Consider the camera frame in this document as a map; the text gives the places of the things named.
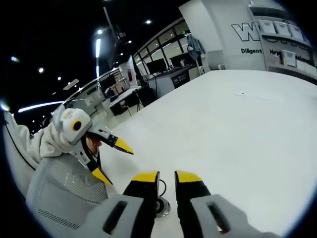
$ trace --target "white floor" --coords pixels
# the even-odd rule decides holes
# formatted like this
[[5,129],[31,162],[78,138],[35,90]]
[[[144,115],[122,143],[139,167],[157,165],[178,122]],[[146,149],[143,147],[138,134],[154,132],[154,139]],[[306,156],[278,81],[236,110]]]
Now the white floor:
[[124,113],[120,115],[109,115],[104,110],[99,110],[95,116],[93,116],[93,121],[99,121],[100,123],[104,123],[106,127],[108,127],[110,130],[115,129],[118,125],[121,123],[127,121],[129,118],[131,118],[133,115],[135,115],[137,111],[138,106],[135,105],[129,110],[126,110]]

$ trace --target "glass window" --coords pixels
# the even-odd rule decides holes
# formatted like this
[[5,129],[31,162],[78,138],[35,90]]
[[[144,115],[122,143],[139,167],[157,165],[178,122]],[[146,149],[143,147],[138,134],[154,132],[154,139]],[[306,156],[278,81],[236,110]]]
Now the glass window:
[[149,72],[149,69],[148,69],[148,67],[147,67],[147,63],[152,62],[150,56],[147,56],[147,57],[143,58],[143,62],[144,62],[144,64],[145,64],[145,68],[146,68],[147,71]]
[[163,49],[164,49],[164,53],[165,53],[167,61],[168,61],[168,65],[172,65],[170,58],[182,54],[182,51],[181,51],[177,41],[164,46]]
[[162,35],[160,35],[158,37],[159,42],[163,45],[165,42],[169,41],[170,39],[174,38],[175,35],[172,31],[172,29],[166,31],[165,33],[163,33]]
[[187,38],[183,37],[182,39],[179,40],[179,42],[182,45],[184,53],[186,53],[187,52]]
[[140,51],[140,55],[141,55],[141,58],[145,58],[146,56],[149,55],[149,52],[146,47]]
[[142,64],[141,58],[137,55],[134,57],[135,63],[137,64],[137,67],[139,68],[141,75],[146,75],[147,72]]
[[154,51],[154,52],[151,54],[151,56],[152,56],[153,61],[155,61],[155,60],[160,60],[160,59],[164,59],[164,55],[163,55],[163,53],[162,53],[162,49],[159,49],[159,50]]
[[186,24],[186,21],[182,21],[181,23],[179,23],[178,25],[176,25],[175,27],[175,31],[177,35],[181,35],[184,31],[186,33],[189,33],[190,30]]
[[148,49],[149,49],[150,53],[153,53],[153,51],[155,51],[158,47],[159,47],[159,43],[158,43],[157,39],[153,40],[148,45]]

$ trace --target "white hoodie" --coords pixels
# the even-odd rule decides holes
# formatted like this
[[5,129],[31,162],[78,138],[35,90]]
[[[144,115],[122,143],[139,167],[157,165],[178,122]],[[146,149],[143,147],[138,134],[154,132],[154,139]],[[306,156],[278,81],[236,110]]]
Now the white hoodie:
[[44,157],[69,153],[71,146],[53,123],[31,135],[24,125],[18,125],[10,113],[4,113],[3,138],[6,156],[18,189],[26,195],[29,183],[39,162]]

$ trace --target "desk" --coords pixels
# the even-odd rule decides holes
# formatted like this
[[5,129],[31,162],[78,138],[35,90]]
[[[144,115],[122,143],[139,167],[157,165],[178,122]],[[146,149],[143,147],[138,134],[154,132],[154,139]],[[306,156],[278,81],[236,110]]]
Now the desk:
[[129,97],[131,94],[133,94],[134,92],[138,91],[141,88],[141,86],[138,86],[136,88],[130,88],[128,90],[126,90],[124,93],[122,93],[121,95],[119,95],[119,97],[114,100],[112,103],[110,103],[110,108],[113,107],[114,105],[122,102],[124,99],[126,99],[127,97]]
[[[195,69],[197,74],[190,73],[191,69]],[[175,88],[188,83],[192,79],[190,76],[196,78],[198,75],[196,66],[172,69],[171,71],[156,76],[156,80],[154,78],[149,79],[149,86],[153,88],[154,92],[157,91],[156,96],[157,98],[160,98],[173,91]]]
[[135,155],[103,145],[102,165],[120,193],[140,171],[160,171],[171,212],[156,219],[152,237],[183,237],[176,169],[201,176],[212,194],[244,211],[254,228],[284,235],[317,185],[316,99],[315,85],[289,75],[211,71],[115,128]]

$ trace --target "wall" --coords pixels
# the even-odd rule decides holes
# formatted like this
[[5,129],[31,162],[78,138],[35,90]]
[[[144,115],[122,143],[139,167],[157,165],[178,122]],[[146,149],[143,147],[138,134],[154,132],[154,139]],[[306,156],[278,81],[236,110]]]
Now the wall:
[[[254,2],[277,5],[272,0]],[[227,69],[265,70],[248,4],[249,0],[192,0],[179,8],[193,36],[202,42],[211,69],[224,63]]]
[[129,78],[129,76],[128,76],[128,69],[127,69],[127,62],[121,64],[121,65],[119,66],[119,70],[120,70],[120,72],[122,73],[122,75],[123,75],[125,78]]
[[201,41],[210,68],[223,64],[223,45],[218,31],[201,0],[191,0],[179,7],[192,36]]
[[249,1],[202,0],[202,2],[222,39],[226,67],[265,70],[260,36],[247,7]]

